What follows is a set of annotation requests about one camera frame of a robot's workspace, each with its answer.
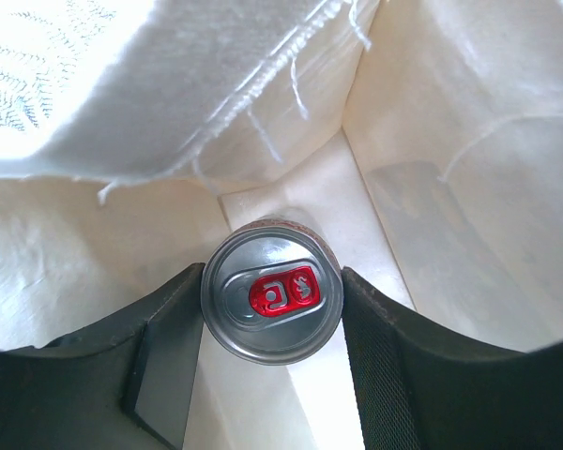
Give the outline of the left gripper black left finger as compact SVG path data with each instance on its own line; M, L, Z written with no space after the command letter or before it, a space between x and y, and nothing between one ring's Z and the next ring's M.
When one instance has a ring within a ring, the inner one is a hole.
M179 449L203 332L194 263L42 348L0 351L0 449Z

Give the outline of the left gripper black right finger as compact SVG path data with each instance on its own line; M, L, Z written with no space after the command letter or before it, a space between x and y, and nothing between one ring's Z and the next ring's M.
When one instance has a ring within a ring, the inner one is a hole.
M369 449L563 449L563 341L516 352L458 334L342 270Z

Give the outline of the red tab can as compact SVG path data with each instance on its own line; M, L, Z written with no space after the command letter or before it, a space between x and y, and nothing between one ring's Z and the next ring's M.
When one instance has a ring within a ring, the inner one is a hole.
M287 209L232 232L202 274L201 309L228 352L266 366L320 351L342 316L341 267L319 226Z

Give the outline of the beige canvas tote bag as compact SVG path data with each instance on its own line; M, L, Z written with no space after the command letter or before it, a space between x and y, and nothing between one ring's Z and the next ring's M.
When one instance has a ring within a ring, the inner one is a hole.
M0 160L0 351L204 271L287 209L435 323L563 341L563 1L119 2L84 101ZM179 449L369 449L342 317L283 366L203 317Z

